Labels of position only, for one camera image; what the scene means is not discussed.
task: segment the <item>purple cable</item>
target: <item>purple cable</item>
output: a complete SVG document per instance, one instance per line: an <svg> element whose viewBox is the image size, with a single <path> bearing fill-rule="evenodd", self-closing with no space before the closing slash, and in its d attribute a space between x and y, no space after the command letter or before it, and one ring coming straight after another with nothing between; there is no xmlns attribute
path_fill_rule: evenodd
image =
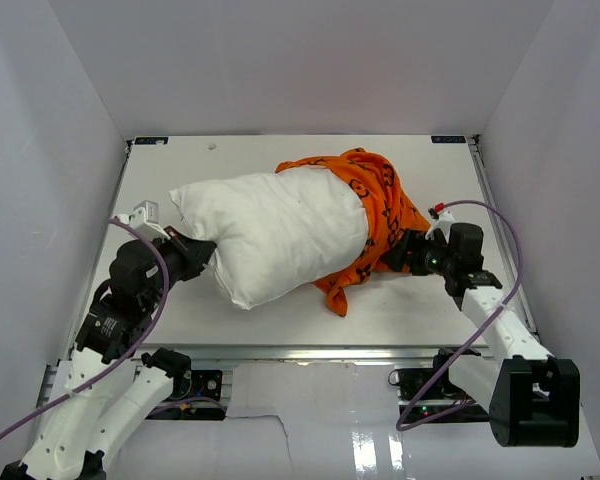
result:
<svg viewBox="0 0 600 480"><path fill-rule="evenodd" d="M451 355L451 358L449 358L449 360L447 360L446 363L444 365L442 365L442 367L440 367L440 369L429 379L429 381L424 384L424 386L418 391L418 393L416 393L413 396L413 398L409 402L409 405L407 405L407 407L403 410L402 414L400 415L400 418L398 418L398 421L396 422L396 429L399 432L406 432L407 430L411 430L412 428L415 428L419 425L429 423L432 420L446 417L447 415L450 415L452 413L460 411L460 410L467 408L475 403L473 401L463 402L460 405L456 405L455 407L448 408L446 410L443 410L442 412L436 413L435 415L431 415L430 417L426 417L421 420L418 420L415 423L403 425L407 416L409 415L409 413L411 413L411 410L413 410L413 408L420 401L420 399L424 396L424 394L427 393L427 391L440 379L440 377L442 377L442 375L444 375L444 373L447 370L449 370L449 367L453 364L453 362L455 362L458 359L458 357L460 357L460 355L462 355L464 352L466 352L469 349L469 347L473 344L473 342L475 342L480 337L480 335L482 335L487 330L487 328L489 328L491 326L491 324L495 321L495 319L498 318L498 315L500 315L500 313L502 313L502 311L504 310L505 305L507 305L511 301L511 299L515 296L518 289L520 288L520 283L522 282L522 267L523 267L522 252L520 250L520 240L518 238L518 234L516 233L515 229L513 228L513 225L511 225L511 223L509 223L509 221L500 212L498 212L495 208L493 208L490 205L487 205L484 202L480 202L479 200L457 200L455 202L450 202L450 203L445 204L444 208L455 207L456 205L479 205L481 207L486 208L493 214L497 215L500 218L500 220L502 220L502 222L507 226L507 228L511 232L511 236L513 237L513 243L515 244L515 247L516 247L516 253L518 256L518 261L516 263L516 270L518 271L518 276L516 277L516 281L513 284L513 288L507 294L507 296L504 297L504 299L502 300L502 304L493 311L493 313L489 316L489 318L487 318L485 320L485 322L480 326L480 328L478 328L476 330L476 332L473 335L471 335L471 337L469 337L469 339L460 348L458 348L458 350L456 350L456 352L453 355Z"/></svg>
<svg viewBox="0 0 600 480"><path fill-rule="evenodd" d="M164 306L165 306L165 303L167 301L167 294L169 292L169 269L167 268L167 264L165 263L164 259L162 258L162 255L160 255L160 252L158 251L158 249L151 243L151 241L148 238L146 238L144 235L142 235L140 232L137 232L136 230L134 230L130 226L128 226L128 225L120 222L120 220L118 220L117 218L110 219L109 223L112 224L112 225L115 225L116 227L120 227L123 230L126 230L131 235L133 235L134 237L136 237L156 257L156 261L158 262L158 266L160 267L160 270L162 271L162 288L163 288L163 290L162 290L162 297L160 298L160 303L158 304L158 308L156 309L156 313L155 313L155 315L153 317L153 320L151 321L151 323L149 324L149 326L147 327L147 329L145 330L145 332L140 336L140 338L138 339L138 341L136 343L134 343L133 346L127 352L125 352L118 360L116 360L114 363L112 363L109 367L107 367L106 369L104 369L102 372L100 372L95 377L90 378L89 380L87 380L86 382L84 382L82 385L76 387L73 390L73 392L72 392L73 394L80 393L80 392L86 390L87 388L91 387L93 384L99 382L104 377L106 377L111 372L113 372L116 368L118 368L125 360L127 360L131 356L133 356L133 354L136 351L136 349L140 345L142 345L142 343L147 339L147 337L149 336L149 334L151 334L151 332L155 328L156 324L158 323L158 320L160 319L160 316L162 315L162 311L164 310ZM0 433L0 440L2 440L3 438L5 438L10 433L13 433L15 430L17 430L21 426L29 423L34 418L39 417L43 413L51 410L52 408L60 405L61 403L69 400L69 398L71 398L69 394L64 394L61 397L56 398L52 402L47 403L43 407L38 408L37 410L35 410L31 414L27 415L26 417L18 420L16 423L14 423L9 428L7 428L6 430L4 430L3 432Z"/></svg>
<svg viewBox="0 0 600 480"><path fill-rule="evenodd" d="M158 413L164 412L165 410L169 410L170 408L178 407L180 405L184 405L185 403L193 403L193 402L213 403L220 410L222 410L223 412L227 413L227 407L225 407L224 405L222 405L219 401L214 400L213 398L209 398L209 397L189 397L189 398L185 398L184 400L176 400L175 402L167 403L166 405L162 405L161 407L156 407L153 410L151 410L151 413L149 415L156 415Z"/></svg>

